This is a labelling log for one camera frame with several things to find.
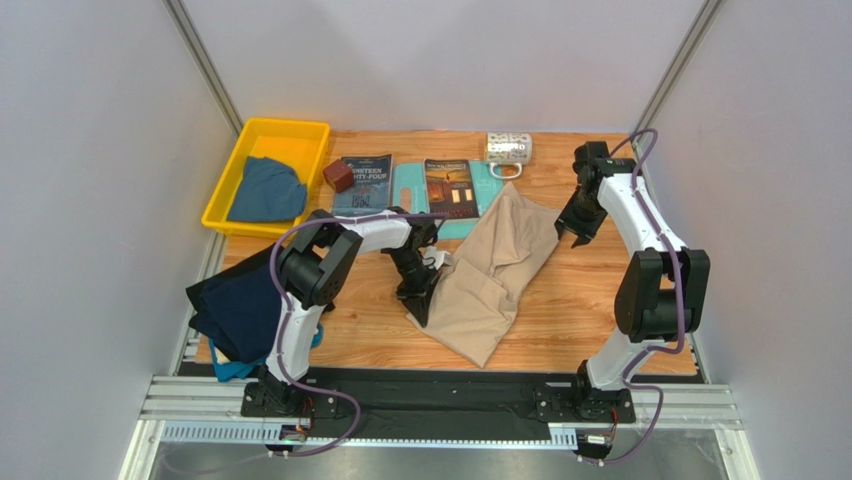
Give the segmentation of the beige t shirt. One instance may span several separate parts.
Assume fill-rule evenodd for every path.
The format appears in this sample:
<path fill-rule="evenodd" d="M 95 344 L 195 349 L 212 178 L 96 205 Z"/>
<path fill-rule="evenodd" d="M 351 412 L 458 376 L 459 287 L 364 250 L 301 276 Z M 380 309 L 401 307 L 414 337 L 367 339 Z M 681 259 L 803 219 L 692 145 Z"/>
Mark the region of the beige t shirt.
<path fill-rule="evenodd" d="M 523 293 L 559 244 L 559 211 L 507 183 L 452 253 L 431 299 L 427 325 L 406 319 L 479 368 L 515 322 Z"/>

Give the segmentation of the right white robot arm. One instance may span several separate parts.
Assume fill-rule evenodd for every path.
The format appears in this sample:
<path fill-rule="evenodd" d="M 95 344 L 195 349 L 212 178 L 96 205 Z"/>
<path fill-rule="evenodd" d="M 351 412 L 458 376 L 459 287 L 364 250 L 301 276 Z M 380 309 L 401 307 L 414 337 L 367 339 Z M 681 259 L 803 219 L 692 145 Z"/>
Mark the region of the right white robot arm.
<path fill-rule="evenodd" d="M 578 373 L 592 390 L 621 390 L 651 356 L 684 350 L 700 325 L 711 263 L 668 226 L 638 161 L 590 141 L 575 150 L 572 168 L 577 186 L 557 217 L 557 234 L 584 246 L 611 219 L 630 256 L 614 300 L 615 330 Z"/>

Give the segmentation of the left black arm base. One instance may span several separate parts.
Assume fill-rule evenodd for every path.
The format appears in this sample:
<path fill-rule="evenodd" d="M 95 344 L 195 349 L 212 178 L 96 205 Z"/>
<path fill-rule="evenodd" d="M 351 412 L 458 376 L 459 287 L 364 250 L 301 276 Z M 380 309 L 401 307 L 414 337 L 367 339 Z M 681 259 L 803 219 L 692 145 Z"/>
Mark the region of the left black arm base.
<path fill-rule="evenodd" d="M 245 387 L 240 414 L 249 418 L 335 418 L 338 400 L 333 395 L 306 392 L 289 385 L 267 387 L 257 381 Z"/>

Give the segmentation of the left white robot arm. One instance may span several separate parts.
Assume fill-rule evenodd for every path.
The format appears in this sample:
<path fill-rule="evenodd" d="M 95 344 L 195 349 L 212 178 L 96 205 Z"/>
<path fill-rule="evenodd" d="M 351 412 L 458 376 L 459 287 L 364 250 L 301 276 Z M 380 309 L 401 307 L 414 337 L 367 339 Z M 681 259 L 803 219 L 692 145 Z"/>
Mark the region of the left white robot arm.
<path fill-rule="evenodd" d="M 263 391 L 281 404 L 289 402 L 309 369 L 319 319 L 361 254 L 390 257 L 401 277 L 396 299 L 420 326 L 427 326 L 441 269 L 448 262 L 446 252 L 434 247 L 444 219 L 442 214 L 409 213 L 399 207 L 359 217 L 316 210 L 286 232 L 269 258 L 282 310 L 272 351 L 259 373 Z"/>

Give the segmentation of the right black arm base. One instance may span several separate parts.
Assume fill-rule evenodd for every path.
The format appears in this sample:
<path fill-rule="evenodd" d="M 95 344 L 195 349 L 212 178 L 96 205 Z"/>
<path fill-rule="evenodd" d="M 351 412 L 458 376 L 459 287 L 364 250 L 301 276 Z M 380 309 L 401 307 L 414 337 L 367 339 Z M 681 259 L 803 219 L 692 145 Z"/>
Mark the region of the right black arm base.
<path fill-rule="evenodd" d="M 540 421 L 575 423 L 636 422 L 633 400 L 628 389 L 600 390 L 540 384 L 533 389 L 534 404 Z"/>

